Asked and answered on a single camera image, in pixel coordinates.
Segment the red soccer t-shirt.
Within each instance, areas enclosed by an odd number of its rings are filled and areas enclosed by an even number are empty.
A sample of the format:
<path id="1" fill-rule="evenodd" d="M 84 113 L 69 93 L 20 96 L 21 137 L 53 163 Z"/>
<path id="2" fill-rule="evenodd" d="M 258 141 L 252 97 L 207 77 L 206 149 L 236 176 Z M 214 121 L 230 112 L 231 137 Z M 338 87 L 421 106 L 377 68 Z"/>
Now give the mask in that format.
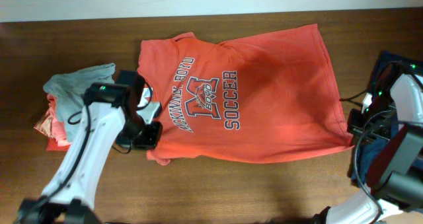
<path id="1" fill-rule="evenodd" d="M 138 73 L 163 110 L 147 158 L 282 163 L 348 150 L 351 135 L 316 24 L 217 44 L 144 40 Z"/>

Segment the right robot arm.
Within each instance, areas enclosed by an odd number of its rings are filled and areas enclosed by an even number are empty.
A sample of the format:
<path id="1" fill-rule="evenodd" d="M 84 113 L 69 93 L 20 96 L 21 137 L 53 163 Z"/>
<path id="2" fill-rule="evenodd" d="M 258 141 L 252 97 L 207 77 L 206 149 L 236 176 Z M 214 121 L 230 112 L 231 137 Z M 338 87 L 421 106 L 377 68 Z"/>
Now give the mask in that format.
<path id="1" fill-rule="evenodd" d="M 312 223 L 382 223 L 386 217 L 422 208 L 422 172 L 413 166 L 422 158 L 421 72 L 413 63 L 392 61 L 363 94 L 361 108 L 348 117 L 348 132 L 355 141 L 352 168 L 360 190 L 315 214 Z M 359 148 L 377 139 L 387 144 L 361 179 Z"/>

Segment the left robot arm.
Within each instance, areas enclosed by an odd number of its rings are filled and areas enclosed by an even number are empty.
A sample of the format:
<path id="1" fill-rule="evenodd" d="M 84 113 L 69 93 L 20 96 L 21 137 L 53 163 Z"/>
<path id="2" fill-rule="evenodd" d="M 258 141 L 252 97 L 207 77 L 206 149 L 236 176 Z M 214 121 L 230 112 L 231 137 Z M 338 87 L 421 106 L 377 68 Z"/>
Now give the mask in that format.
<path id="1" fill-rule="evenodd" d="M 135 71 L 121 71 L 115 83 L 93 83 L 83 95 L 75 139 L 54 177 L 37 200 L 24 199 L 15 223 L 100 223 L 95 195 L 113 145 L 130 152 L 156 148 L 162 125 L 161 104 L 140 105 L 150 86 Z"/>

